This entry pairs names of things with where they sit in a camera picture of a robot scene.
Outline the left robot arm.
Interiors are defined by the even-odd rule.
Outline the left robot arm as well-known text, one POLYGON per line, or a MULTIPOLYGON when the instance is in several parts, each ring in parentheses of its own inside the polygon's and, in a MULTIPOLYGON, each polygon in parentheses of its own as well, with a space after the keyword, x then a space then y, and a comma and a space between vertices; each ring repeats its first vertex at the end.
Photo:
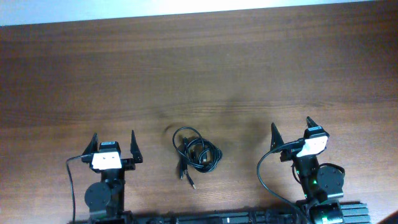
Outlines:
POLYGON ((83 151, 81 161, 101 175, 101 180, 91 184, 85 192, 89 208, 88 223, 133 223, 133 214, 124 209, 125 172, 136 169, 143 162, 134 131, 131 132, 130 158, 121 158, 117 141, 98 142, 94 134, 83 151))

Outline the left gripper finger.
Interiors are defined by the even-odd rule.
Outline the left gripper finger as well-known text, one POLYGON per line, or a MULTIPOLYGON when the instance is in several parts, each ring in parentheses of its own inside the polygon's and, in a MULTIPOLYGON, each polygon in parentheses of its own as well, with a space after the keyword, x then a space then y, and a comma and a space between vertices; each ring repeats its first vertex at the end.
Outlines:
POLYGON ((133 130, 131 131, 130 152, 132 154, 132 158, 134 160, 134 163, 143 163, 143 156, 141 154, 139 146, 137 145, 135 132, 133 130))
POLYGON ((85 155, 90 155, 98 150, 98 134, 94 133, 93 137, 91 138, 91 141, 89 142, 88 146, 86 149, 83 151, 83 156, 85 155))

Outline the black usb cable long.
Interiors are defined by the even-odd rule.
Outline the black usb cable long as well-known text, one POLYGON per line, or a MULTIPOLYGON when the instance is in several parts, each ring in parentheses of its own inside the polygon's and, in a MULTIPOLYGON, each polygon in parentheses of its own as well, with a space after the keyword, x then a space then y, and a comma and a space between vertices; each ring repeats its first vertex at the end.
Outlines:
POLYGON ((220 160, 223 158, 223 152, 211 141, 202 137, 202 135, 192 127, 178 128, 172 136, 172 144, 178 152, 180 162, 183 165, 191 166, 201 173, 213 172, 220 160), (191 140, 183 137, 181 145, 177 146, 176 137, 181 131, 193 131, 197 136, 191 140))

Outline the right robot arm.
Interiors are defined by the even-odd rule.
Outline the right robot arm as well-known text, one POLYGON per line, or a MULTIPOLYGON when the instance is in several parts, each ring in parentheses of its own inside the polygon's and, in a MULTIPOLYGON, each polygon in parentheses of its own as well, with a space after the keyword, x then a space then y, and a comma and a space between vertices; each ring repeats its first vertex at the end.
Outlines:
POLYGON ((293 204, 305 223, 342 221, 339 199, 344 196, 345 170, 332 163, 319 163, 317 156, 326 150, 329 133, 311 117, 301 138, 284 142, 275 123, 271 124, 271 153, 279 153, 281 162, 292 162, 295 180, 305 198, 293 204))

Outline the black usb cable short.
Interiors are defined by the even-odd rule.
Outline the black usb cable short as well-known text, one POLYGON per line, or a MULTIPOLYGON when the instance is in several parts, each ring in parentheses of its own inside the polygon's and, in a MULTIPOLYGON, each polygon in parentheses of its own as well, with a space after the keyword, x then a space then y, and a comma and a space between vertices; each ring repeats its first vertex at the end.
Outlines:
POLYGON ((186 177, 193 189, 196 185, 190 177, 188 166, 204 174, 211 172, 218 163, 218 149, 203 138, 183 138, 177 151, 180 153, 180 179, 186 177))

